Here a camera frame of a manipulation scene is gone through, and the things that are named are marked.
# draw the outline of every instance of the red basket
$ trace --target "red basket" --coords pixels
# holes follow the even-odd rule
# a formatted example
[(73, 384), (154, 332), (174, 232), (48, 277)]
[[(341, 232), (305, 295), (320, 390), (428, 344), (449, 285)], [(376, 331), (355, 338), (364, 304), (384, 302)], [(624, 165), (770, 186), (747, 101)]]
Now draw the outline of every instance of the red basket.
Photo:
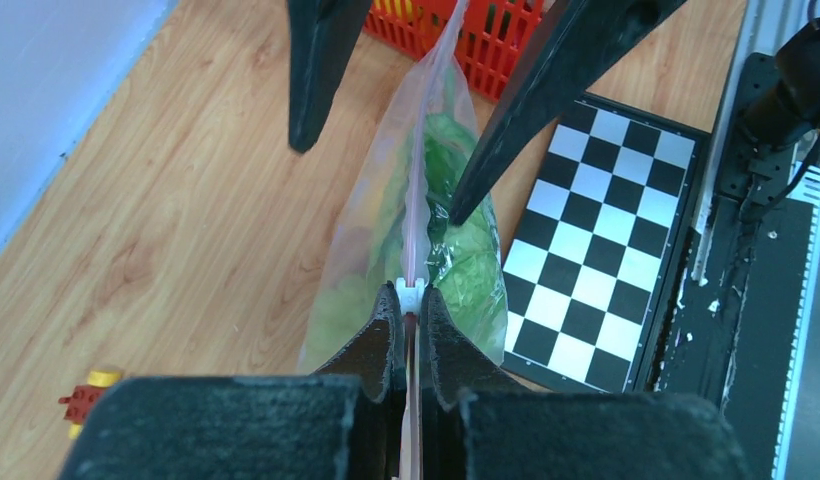
[[(554, 0), (471, 0), (455, 56), (469, 88), (498, 101), (543, 3)], [(456, 0), (373, 0), (363, 31), (418, 60), (433, 48)]]

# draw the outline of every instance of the checkerboard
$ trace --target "checkerboard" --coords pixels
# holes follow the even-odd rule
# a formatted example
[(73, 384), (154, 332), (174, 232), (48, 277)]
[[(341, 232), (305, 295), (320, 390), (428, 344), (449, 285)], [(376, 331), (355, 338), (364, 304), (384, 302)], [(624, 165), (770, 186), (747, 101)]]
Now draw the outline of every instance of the checkerboard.
[(698, 139), (595, 98), (561, 117), (504, 265), (504, 368), (555, 391), (630, 388)]

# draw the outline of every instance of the black bracket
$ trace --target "black bracket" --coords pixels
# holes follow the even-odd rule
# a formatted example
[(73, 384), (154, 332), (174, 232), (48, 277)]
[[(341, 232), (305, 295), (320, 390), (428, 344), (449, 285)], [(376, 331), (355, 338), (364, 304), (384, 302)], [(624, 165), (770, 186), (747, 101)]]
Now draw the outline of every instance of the black bracket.
[[(753, 205), (766, 205), (787, 186), (793, 149), (773, 150), (760, 146), (742, 128), (743, 114), (763, 92), (775, 87), (778, 80), (773, 57), (754, 53), (746, 59), (731, 112), (728, 141), (722, 153), (717, 194), (737, 201), (748, 198)], [(749, 192), (755, 176), (758, 183), (754, 191)]]

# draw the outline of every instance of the green lettuce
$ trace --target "green lettuce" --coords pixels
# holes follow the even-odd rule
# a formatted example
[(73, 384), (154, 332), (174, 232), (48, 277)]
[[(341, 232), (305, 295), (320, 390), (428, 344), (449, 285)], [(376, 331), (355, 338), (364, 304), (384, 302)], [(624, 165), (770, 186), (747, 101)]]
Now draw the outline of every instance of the green lettuce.
[[(448, 113), (425, 119), (425, 177), (431, 210), (426, 265), (457, 327), (493, 361), (500, 363), (507, 325), (507, 297), (500, 263), (500, 239), (492, 201), (487, 198), (460, 227), (449, 224), (454, 191), (477, 138)], [(371, 313), (378, 287), (403, 276), (401, 252), (404, 195), (411, 163), (412, 133), (399, 149), (398, 162), (372, 227), (368, 269), (349, 274), (318, 294), (299, 368), (312, 371), (327, 361)]]

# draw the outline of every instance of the plastic bag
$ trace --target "plastic bag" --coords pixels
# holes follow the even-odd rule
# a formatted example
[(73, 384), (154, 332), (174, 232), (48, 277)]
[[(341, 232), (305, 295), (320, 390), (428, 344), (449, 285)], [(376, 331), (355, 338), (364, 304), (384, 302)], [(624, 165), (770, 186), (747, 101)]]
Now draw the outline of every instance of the plastic bag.
[[(458, 2), (463, 10), (453, 18), (462, 19), (466, 3)], [(492, 199), (487, 195), (460, 227), (448, 219), (478, 141), (451, 30), (407, 73), (384, 114), (328, 252), (301, 373), (351, 340), (368, 321), (378, 288), (399, 277), (433, 283), (460, 331), (496, 364), (503, 360), (507, 297)]]

